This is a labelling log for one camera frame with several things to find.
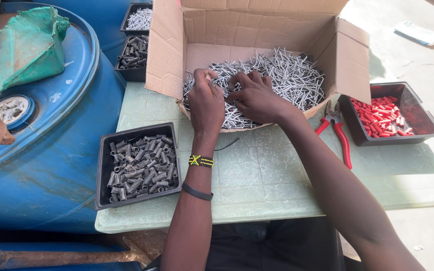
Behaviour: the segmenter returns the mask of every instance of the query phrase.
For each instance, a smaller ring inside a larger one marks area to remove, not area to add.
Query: barrel lid
[[[17,11],[43,6],[49,5],[23,2],[1,3],[0,15],[15,14]],[[0,145],[0,163],[24,150],[62,121],[86,94],[98,69],[100,48],[93,29],[74,13],[62,8],[54,8],[58,10],[59,15],[68,17],[71,22],[62,44],[65,70],[56,76],[3,91],[0,96],[0,110],[4,108],[6,102],[10,103],[11,108],[6,109],[7,115],[3,121],[10,130],[15,131],[12,134],[16,140],[11,145]],[[0,18],[8,20],[9,16],[0,16]]]

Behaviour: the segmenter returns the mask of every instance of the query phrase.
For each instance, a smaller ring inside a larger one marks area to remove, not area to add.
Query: green table
[[[317,128],[321,109],[309,120]],[[172,121],[177,155],[186,175],[193,129],[175,99],[128,83],[117,131]],[[414,145],[357,147],[346,125],[353,172],[386,210],[434,206],[434,139]],[[331,128],[320,137],[342,159],[341,144]],[[291,219],[323,215],[312,185],[286,135],[278,126],[221,133],[212,171],[214,223]],[[178,194],[98,212],[95,228],[105,233],[165,228],[170,225]]]

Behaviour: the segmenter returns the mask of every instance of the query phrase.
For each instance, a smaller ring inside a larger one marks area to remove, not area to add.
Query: hand
[[[238,100],[235,105],[246,118],[259,123],[279,124],[285,117],[302,115],[301,110],[273,91],[270,77],[261,77],[258,71],[247,75],[240,71],[229,80],[230,91],[237,82],[242,90],[231,92],[225,101]]]
[[[217,73],[208,69],[193,72],[195,85],[189,92],[190,122],[198,138],[217,139],[224,123],[224,91],[210,81]]]

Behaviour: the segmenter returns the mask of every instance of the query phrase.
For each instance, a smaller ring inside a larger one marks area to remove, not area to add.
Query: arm
[[[259,123],[277,123],[296,149],[319,205],[359,254],[368,271],[424,270],[403,245],[386,213],[359,179],[335,156],[308,124],[301,110],[272,91],[270,78],[256,71],[239,73],[238,109]]]
[[[214,149],[224,122],[224,96],[210,82],[217,74],[194,71],[195,87],[189,92],[190,121],[194,128],[191,155],[214,156]],[[189,165],[185,182],[198,191],[210,194],[212,169]],[[163,271],[198,271],[205,269],[212,233],[210,201],[180,193],[164,251]]]

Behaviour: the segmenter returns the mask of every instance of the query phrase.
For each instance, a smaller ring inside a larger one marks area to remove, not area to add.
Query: red pliers handle
[[[316,129],[317,135],[322,133],[324,131],[324,129],[326,129],[329,125],[329,121],[325,118],[321,118],[321,122],[322,122],[322,124]],[[336,123],[335,125],[333,125],[333,128],[334,128],[334,131],[336,132],[336,134],[338,135],[339,140],[341,141],[344,164],[348,167],[348,169],[352,169],[353,166],[351,165],[351,157],[349,155],[349,142],[348,142],[348,139],[346,138],[346,135],[344,134],[344,132],[341,129],[342,125],[343,125],[342,122]]]

